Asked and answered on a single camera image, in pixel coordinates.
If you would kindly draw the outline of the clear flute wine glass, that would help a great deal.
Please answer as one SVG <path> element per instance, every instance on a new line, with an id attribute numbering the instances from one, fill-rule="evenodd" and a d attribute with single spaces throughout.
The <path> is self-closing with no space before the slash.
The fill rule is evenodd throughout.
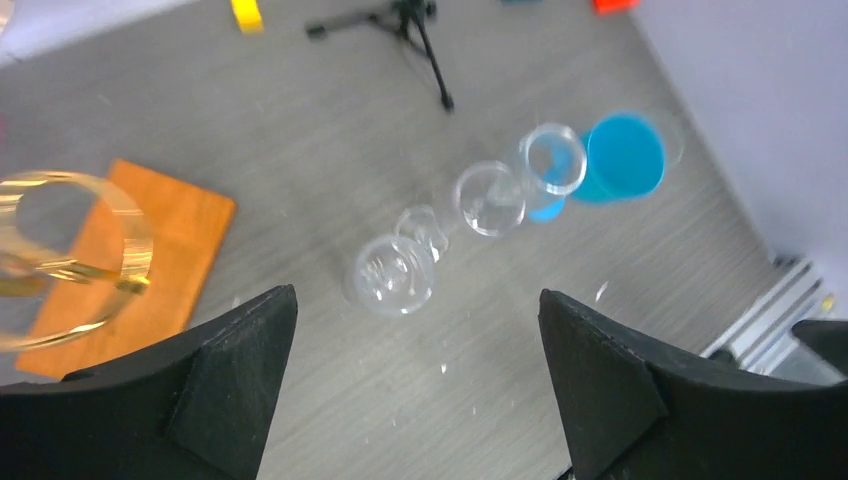
<path id="1" fill-rule="evenodd" d="M 451 198 L 459 223 L 480 236 L 503 237 L 525 218 L 520 179 L 499 161 L 477 162 L 464 170 Z"/>

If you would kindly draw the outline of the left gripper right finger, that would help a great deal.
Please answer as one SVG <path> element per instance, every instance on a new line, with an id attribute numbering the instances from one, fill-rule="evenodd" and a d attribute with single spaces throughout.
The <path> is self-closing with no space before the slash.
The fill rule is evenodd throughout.
<path id="1" fill-rule="evenodd" d="M 539 329 L 568 479 L 843 479 L 847 386 L 751 373 L 558 291 Z"/>

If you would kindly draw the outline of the blue wine glass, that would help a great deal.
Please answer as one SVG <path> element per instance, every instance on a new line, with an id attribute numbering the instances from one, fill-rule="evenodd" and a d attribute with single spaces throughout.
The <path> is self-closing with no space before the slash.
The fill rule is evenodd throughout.
<path id="1" fill-rule="evenodd" d="M 552 221 L 569 200 L 595 206 L 641 199 L 653 193 L 664 179 L 663 145 L 645 115 L 617 112 L 579 137 L 588 156 L 582 185 L 566 197 L 527 197 L 531 221 Z"/>

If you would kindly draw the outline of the clear round wine glass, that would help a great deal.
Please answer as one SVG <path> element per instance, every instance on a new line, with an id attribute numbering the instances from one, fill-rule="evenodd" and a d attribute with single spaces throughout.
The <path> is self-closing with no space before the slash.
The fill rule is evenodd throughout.
<path id="1" fill-rule="evenodd" d="M 528 197 L 566 197 L 583 183 L 588 156 L 576 131 L 560 123 L 543 123 L 518 142 L 514 160 Z"/>

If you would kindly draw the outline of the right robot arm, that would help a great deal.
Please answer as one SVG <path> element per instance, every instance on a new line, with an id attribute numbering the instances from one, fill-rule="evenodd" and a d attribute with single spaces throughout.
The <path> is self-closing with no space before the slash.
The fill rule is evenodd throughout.
<path id="1" fill-rule="evenodd" d="M 847 376 L 846 320 L 801 320 L 792 327 L 792 334 L 842 375 Z"/>

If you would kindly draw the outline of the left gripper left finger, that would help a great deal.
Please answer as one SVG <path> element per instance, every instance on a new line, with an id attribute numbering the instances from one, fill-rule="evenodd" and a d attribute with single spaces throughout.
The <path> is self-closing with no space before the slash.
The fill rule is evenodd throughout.
<path id="1" fill-rule="evenodd" d="M 274 287 L 183 333 L 55 383 L 1 389 L 5 479 L 253 479 L 294 340 Z"/>

